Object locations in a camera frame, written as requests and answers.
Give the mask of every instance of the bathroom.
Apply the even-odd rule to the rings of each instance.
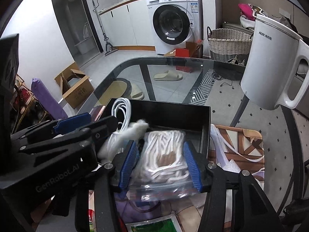
[[[100,54],[81,0],[52,0],[68,49],[79,67]]]

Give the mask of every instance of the basket handle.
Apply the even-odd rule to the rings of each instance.
[[[207,26],[207,40],[209,39],[211,32],[212,32],[211,28],[209,26]]]

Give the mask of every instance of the kettle lid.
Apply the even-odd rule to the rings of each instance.
[[[257,20],[268,23],[280,30],[282,30],[283,32],[287,33],[288,35],[290,35],[291,37],[295,38],[296,40],[302,40],[302,37],[300,35],[298,35],[296,32],[294,32],[293,30],[291,30],[289,27],[283,25],[282,23],[273,20],[269,17],[257,14]]]

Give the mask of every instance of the white cabinet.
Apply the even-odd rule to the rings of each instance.
[[[146,0],[128,3],[128,8],[137,45],[154,46]]]
[[[137,0],[100,16],[113,46],[154,46],[146,0]]]
[[[126,5],[108,11],[100,18],[109,42],[113,46],[137,45]]]

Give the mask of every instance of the washing machine door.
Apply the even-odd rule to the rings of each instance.
[[[186,40],[190,21],[186,12],[177,6],[165,4],[156,9],[153,26],[158,37],[167,44],[176,45]]]

